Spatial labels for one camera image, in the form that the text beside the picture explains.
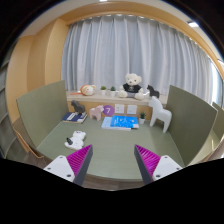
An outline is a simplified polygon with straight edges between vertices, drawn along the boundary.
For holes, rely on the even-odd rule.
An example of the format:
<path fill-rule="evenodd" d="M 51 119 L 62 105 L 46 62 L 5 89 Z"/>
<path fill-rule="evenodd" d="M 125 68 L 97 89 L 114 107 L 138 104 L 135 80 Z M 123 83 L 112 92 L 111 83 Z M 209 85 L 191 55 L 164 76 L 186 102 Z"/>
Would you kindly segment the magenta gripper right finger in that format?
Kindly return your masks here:
<path fill-rule="evenodd" d="M 158 156 L 139 145 L 134 146 L 134 155 L 145 185 L 182 169 L 168 155 Z"/>

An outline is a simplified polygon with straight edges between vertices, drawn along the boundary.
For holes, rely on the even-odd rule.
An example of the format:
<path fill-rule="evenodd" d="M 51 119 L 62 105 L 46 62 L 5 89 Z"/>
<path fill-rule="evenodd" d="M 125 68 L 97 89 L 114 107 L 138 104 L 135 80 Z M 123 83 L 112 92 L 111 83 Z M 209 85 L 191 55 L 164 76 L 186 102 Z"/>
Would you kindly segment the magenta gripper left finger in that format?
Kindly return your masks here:
<path fill-rule="evenodd" d="M 88 145 L 69 156 L 59 155 L 44 170 L 81 186 L 84 182 L 92 155 L 93 146 Z"/>

